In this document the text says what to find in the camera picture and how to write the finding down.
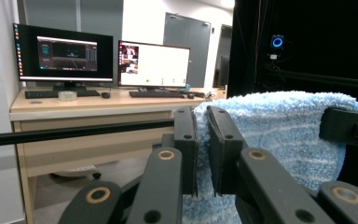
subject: ceiling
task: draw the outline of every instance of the ceiling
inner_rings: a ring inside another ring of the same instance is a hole
[[[220,3],[221,0],[192,0],[192,1],[205,3],[205,4],[208,4],[208,5],[215,6],[215,7],[221,7],[223,9],[230,10],[230,11],[233,10],[233,8],[223,7],[222,4]]]

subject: blue towel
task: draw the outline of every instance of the blue towel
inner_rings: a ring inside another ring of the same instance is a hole
[[[241,223],[235,196],[213,195],[208,161],[209,130],[206,108],[225,109],[249,147],[271,152],[302,186],[318,191],[323,182],[336,180],[345,158],[345,145],[319,138],[326,108],[358,111],[358,102],[342,93],[279,91],[255,93],[205,102],[194,109],[200,139],[199,196],[184,196],[183,223]]]

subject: black keyboard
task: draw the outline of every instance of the black keyboard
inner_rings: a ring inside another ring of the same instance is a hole
[[[100,96],[101,94],[95,90],[76,90],[78,97],[83,96]],[[58,91],[26,91],[26,99],[41,99],[41,98],[58,98]]]
[[[130,97],[133,98],[185,98],[183,94],[177,91],[130,91]]]

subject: wooden desk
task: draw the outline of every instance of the wooden desk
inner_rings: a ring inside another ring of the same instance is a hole
[[[216,93],[215,99],[225,98]],[[25,99],[19,93],[10,109],[14,132],[37,131],[98,124],[114,124],[172,119],[174,111],[185,105],[196,106],[204,99],[131,98],[128,90],[111,90],[111,97],[77,97],[73,102],[58,98]],[[77,167],[148,155],[154,143],[173,128],[110,133],[35,143],[18,144],[22,193],[28,223],[34,223],[34,200],[38,175]]]

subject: ceiling light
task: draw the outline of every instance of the ceiling light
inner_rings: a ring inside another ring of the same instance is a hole
[[[222,0],[220,1],[223,7],[234,7],[235,1],[234,0]]]

